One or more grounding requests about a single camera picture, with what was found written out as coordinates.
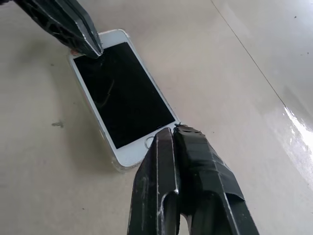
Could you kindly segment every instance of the smartphone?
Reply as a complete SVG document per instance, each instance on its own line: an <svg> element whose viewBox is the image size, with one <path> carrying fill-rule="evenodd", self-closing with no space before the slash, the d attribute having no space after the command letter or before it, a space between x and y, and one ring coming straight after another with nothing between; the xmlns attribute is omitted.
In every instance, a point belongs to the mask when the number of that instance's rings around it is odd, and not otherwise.
<svg viewBox="0 0 313 235"><path fill-rule="evenodd" d="M128 34L121 29L99 34L103 55L70 55L86 101L113 163L125 170L139 164L164 127L179 119L144 67Z"/></svg>

